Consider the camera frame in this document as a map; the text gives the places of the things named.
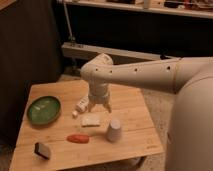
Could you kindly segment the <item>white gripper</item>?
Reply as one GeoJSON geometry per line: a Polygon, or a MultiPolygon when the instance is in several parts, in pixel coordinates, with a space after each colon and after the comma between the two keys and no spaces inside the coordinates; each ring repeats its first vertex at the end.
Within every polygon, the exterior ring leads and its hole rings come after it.
{"type": "Polygon", "coordinates": [[[96,104],[102,104],[109,113],[112,112],[111,105],[109,104],[110,92],[107,83],[97,83],[97,84],[90,83],[88,99],[89,99],[89,104],[87,106],[88,112],[91,112],[92,108],[96,104]]]}

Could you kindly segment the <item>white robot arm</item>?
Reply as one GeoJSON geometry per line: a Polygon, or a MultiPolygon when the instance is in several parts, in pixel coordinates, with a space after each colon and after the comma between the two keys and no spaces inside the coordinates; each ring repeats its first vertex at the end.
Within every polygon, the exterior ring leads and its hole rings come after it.
{"type": "Polygon", "coordinates": [[[213,171],[213,57],[115,65],[100,54],[83,65],[81,77],[92,105],[109,95],[110,83],[174,93],[165,171],[213,171]]]}

